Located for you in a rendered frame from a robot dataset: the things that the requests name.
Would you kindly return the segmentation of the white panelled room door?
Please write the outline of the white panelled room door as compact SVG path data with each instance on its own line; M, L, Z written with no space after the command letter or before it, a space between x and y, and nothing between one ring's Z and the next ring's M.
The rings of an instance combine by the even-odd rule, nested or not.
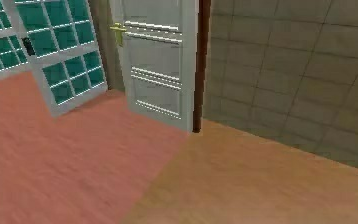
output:
M198 0L109 0L131 111L193 130Z

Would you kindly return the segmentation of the white glazed door teal panes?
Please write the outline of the white glazed door teal panes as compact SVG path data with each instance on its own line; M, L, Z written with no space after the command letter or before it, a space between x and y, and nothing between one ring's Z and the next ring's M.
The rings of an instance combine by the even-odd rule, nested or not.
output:
M4 0L4 6L52 116L108 90L88 0ZM33 56L22 43L25 37Z
M0 0L0 80L29 69L25 50L13 27L10 12Z

